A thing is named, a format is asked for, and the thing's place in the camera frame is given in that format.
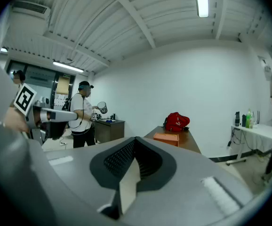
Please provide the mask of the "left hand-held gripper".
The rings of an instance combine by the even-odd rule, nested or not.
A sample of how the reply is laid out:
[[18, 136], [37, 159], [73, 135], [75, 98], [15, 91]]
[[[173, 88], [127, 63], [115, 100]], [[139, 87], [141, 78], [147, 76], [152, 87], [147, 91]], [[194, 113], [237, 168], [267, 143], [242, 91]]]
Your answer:
[[75, 112], [49, 109], [49, 99], [46, 97], [37, 99], [37, 92], [26, 83], [19, 88], [14, 100], [14, 107], [25, 118], [28, 127], [27, 138], [38, 141], [40, 145], [43, 145], [47, 139], [43, 123], [51, 121], [48, 137], [58, 140], [65, 133], [68, 121], [78, 119], [78, 114]]

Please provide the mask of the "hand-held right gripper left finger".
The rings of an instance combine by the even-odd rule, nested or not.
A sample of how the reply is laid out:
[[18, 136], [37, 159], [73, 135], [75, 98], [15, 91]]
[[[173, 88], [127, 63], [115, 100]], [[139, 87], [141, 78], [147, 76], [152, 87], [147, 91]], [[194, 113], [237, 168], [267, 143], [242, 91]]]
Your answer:
[[122, 207], [120, 215], [123, 215], [136, 199], [136, 161], [132, 161], [123, 179], [117, 183], [118, 191], [99, 185], [90, 171], [90, 162], [98, 153], [127, 140], [125, 137], [94, 146], [47, 151], [45, 155], [66, 186], [96, 212], [113, 206], [116, 192], [119, 192], [117, 202]]

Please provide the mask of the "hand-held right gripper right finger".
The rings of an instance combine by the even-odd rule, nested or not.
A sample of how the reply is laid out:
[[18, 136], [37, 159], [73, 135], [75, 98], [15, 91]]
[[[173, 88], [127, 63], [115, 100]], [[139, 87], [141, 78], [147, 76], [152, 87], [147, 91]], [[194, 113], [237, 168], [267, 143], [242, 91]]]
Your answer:
[[121, 217], [129, 226], [206, 226], [224, 219], [202, 180], [214, 177], [243, 207], [253, 199], [247, 186], [202, 154], [145, 138], [171, 154], [177, 164], [172, 179], [158, 191], [140, 192]]

